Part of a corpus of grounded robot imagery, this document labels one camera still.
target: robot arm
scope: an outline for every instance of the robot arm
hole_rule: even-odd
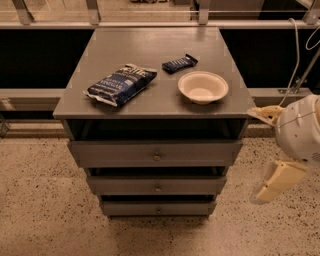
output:
[[[277,145],[295,161],[274,161],[252,202],[263,204],[298,183],[307,166],[320,167],[320,96],[309,95],[286,108],[252,108],[248,114],[275,128]]]

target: bowl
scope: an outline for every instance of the bowl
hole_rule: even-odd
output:
[[[180,92],[192,102],[200,105],[220,100],[227,95],[227,82],[214,73],[205,71],[190,72],[179,79]]]

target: floor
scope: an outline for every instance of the floor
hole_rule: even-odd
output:
[[[11,124],[0,140],[0,255],[320,255],[320,172],[275,201],[249,198],[273,131],[250,125],[211,216],[108,219],[57,123]]]

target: cabinet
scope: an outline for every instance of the cabinet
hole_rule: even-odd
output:
[[[184,56],[196,67],[168,75],[161,63]],[[158,70],[121,108],[82,94],[126,63]],[[203,70],[224,77],[229,94],[200,106],[177,81]],[[242,146],[248,90],[217,28],[99,28],[94,32],[54,116],[107,216],[210,215]]]

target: metal rail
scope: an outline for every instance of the metal rail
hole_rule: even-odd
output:
[[[299,29],[314,29],[320,25],[308,25],[302,20],[296,21]],[[103,27],[197,27],[198,21],[188,22],[100,22],[92,25],[90,22],[39,22],[24,26],[19,22],[0,22],[0,29],[95,29]],[[216,20],[208,21],[208,27],[220,29],[293,29],[287,20]]]

